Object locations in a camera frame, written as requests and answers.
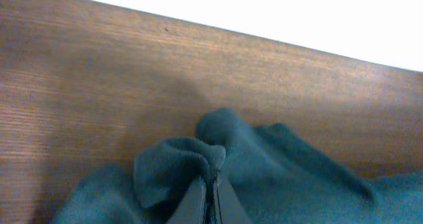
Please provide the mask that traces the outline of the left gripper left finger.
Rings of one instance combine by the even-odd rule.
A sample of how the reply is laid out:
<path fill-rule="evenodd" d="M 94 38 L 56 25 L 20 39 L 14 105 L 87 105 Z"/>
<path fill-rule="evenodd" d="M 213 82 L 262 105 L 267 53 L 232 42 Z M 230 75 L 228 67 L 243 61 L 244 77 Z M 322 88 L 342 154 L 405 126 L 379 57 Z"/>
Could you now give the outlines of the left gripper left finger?
<path fill-rule="evenodd" d="M 203 224 L 206 195 L 206 184 L 202 177 L 198 176 L 190 183 L 167 224 Z"/>

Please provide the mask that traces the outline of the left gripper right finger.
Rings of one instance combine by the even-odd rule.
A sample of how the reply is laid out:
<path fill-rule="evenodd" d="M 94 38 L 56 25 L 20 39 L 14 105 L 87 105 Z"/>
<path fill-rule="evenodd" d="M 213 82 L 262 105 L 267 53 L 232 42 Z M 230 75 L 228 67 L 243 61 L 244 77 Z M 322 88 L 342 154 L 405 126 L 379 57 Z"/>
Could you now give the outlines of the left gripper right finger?
<path fill-rule="evenodd" d="M 217 175 L 213 183 L 215 223 L 252 224 L 232 185 L 224 175 Z"/>

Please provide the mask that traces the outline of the dark green t-shirt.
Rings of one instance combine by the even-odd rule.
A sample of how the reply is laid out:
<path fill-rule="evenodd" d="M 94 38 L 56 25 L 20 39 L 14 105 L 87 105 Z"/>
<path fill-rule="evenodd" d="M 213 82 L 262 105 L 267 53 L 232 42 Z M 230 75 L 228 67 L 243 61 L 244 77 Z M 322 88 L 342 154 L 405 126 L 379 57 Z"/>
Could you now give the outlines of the dark green t-shirt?
<path fill-rule="evenodd" d="M 204 114 L 194 137 L 139 152 L 134 171 L 105 166 L 82 179 L 54 223 L 167 223 L 190 183 L 224 175 L 252 223 L 421 223 L 422 173 L 360 178 L 283 124 L 253 127 L 231 110 Z"/>

